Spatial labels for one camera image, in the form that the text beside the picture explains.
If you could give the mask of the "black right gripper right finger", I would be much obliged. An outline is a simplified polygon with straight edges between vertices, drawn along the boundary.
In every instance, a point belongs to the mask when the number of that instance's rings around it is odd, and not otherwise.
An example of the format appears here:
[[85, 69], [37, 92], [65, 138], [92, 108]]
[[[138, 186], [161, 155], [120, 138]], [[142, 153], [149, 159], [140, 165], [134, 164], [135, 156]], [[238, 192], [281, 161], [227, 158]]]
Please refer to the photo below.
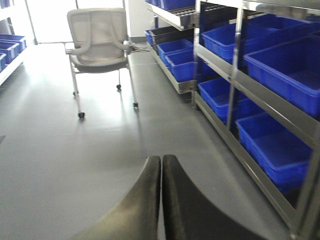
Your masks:
[[168, 240], [262, 239], [210, 202], [172, 154], [162, 159], [162, 209]]

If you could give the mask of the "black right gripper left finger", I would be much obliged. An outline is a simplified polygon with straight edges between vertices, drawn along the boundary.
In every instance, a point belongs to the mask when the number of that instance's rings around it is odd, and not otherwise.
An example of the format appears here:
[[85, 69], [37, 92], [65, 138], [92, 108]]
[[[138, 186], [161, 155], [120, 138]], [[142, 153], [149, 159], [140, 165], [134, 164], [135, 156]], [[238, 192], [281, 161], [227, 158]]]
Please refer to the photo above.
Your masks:
[[147, 157], [142, 172], [124, 198], [97, 223], [73, 240], [156, 240], [161, 193], [161, 159]]

